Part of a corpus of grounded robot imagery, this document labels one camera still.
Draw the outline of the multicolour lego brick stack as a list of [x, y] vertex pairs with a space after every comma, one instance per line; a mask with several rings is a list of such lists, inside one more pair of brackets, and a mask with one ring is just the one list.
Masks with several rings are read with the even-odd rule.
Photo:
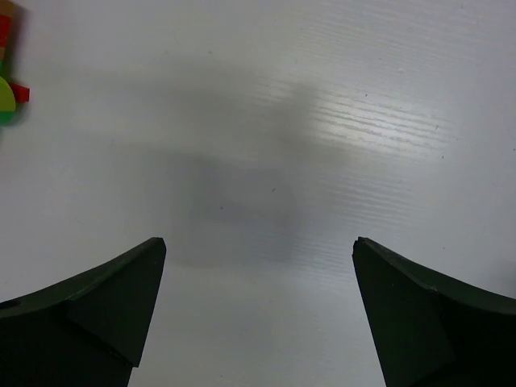
[[19, 84], [11, 76], [10, 41], [16, 21], [17, 6], [13, 1], [1, 1], [1, 125], [9, 124], [19, 105], [10, 88], [10, 83]]

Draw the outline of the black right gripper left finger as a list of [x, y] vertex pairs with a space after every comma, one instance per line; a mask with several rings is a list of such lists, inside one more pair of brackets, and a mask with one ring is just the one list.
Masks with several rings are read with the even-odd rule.
[[126, 386], [142, 359], [164, 270], [153, 237], [1, 304], [3, 386]]

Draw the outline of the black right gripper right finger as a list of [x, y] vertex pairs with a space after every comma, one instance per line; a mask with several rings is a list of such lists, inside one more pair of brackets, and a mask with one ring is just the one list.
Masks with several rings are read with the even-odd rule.
[[360, 237], [352, 261], [387, 386], [513, 386], [515, 300]]

